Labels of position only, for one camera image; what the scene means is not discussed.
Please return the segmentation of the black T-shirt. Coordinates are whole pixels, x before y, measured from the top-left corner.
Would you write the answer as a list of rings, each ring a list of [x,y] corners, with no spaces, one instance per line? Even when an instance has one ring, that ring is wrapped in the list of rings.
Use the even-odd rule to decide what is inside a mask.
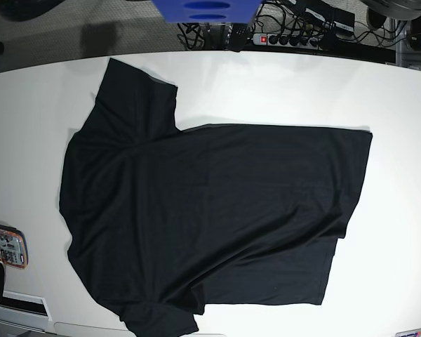
[[[136,336],[198,331],[207,304],[320,305],[373,136],[175,125],[178,89],[111,59],[70,140],[59,210],[93,300]]]

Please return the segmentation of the black power adapter box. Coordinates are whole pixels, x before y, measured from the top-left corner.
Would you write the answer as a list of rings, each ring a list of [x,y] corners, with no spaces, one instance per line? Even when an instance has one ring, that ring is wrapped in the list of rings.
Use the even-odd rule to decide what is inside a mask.
[[[229,51],[240,52],[243,50],[250,36],[250,27],[244,23],[234,23],[230,29],[227,49]]]

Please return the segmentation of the blue plastic box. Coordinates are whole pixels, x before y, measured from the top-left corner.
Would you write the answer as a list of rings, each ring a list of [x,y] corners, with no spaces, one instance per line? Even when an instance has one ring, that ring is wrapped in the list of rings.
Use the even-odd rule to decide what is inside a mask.
[[[152,0],[167,23],[248,23],[261,0]]]

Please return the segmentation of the white power strip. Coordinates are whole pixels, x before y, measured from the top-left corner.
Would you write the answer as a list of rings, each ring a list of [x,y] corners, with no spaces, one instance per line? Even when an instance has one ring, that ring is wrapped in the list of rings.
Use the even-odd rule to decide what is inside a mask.
[[[300,35],[254,33],[251,41],[255,46],[273,46],[280,48],[304,48],[316,50],[319,39]]]

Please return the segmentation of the white tray with black slot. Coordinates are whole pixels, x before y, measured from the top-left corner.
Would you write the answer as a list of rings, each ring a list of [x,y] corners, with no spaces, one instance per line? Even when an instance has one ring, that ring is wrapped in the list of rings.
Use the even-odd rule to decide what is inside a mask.
[[[46,333],[52,321],[45,298],[4,291],[0,300],[0,324]]]

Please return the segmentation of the colourful sticker at table edge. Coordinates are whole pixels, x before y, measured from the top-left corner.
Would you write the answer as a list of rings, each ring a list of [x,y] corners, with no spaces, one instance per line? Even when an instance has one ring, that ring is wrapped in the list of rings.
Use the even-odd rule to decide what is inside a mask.
[[[395,337],[421,337],[421,328],[398,332]]]

